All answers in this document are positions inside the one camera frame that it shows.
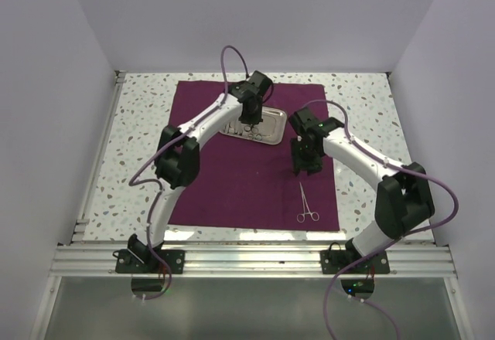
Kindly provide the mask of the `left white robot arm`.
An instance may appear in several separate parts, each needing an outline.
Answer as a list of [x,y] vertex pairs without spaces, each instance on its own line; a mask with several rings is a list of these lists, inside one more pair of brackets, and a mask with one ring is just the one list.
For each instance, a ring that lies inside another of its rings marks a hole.
[[118,273],[170,273],[169,263],[161,256],[164,234],[179,197],[200,173],[200,151],[220,129],[237,119],[243,124],[261,122],[264,96],[272,93],[272,80],[255,71],[246,80],[224,85],[224,91],[206,109],[178,127],[168,125],[160,135],[157,152],[131,177],[130,186],[142,185],[140,173],[155,166],[149,181],[159,186],[145,222],[144,236],[128,239],[124,256],[118,258]]

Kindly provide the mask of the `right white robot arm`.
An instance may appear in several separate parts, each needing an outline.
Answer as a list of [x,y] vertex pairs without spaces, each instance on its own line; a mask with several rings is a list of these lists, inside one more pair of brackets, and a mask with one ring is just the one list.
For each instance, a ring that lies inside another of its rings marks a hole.
[[304,107],[288,122],[296,136],[291,143],[294,173],[316,174],[325,157],[334,158],[359,175],[376,194],[374,218],[343,248],[328,249],[321,257],[324,272],[347,267],[353,272],[368,268],[378,248],[405,236],[435,212],[424,168],[413,162],[404,165],[356,139],[345,124],[334,117],[319,120]]

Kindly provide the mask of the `purple cloth wrap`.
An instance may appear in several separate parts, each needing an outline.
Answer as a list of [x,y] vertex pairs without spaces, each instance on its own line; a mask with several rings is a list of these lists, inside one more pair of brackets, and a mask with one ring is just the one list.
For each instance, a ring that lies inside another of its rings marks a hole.
[[[290,140],[260,144],[214,135],[200,152],[200,173],[186,187],[173,210],[171,224],[262,230],[339,230],[333,160],[325,157],[314,175],[292,171]],[[299,183],[309,208],[320,220],[298,223],[302,211]]]

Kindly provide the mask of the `steel hemostat forceps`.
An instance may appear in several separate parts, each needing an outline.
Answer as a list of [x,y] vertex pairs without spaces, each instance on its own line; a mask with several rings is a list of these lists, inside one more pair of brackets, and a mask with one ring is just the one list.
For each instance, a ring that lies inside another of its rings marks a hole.
[[297,214],[296,221],[298,223],[304,223],[307,219],[310,219],[313,222],[318,222],[320,220],[320,216],[316,211],[312,211],[309,208],[309,203],[306,197],[305,189],[301,182],[299,183],[299,190],[302,201],[302,211]]

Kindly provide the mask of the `long steel scissors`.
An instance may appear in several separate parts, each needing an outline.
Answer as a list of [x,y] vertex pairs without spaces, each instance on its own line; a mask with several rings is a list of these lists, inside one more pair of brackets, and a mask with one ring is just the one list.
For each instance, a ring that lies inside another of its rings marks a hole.
[[263,134],[260,132],[260,129],[255,125],[245,125],[244,134],[246,138],[251,141],[263,140]]

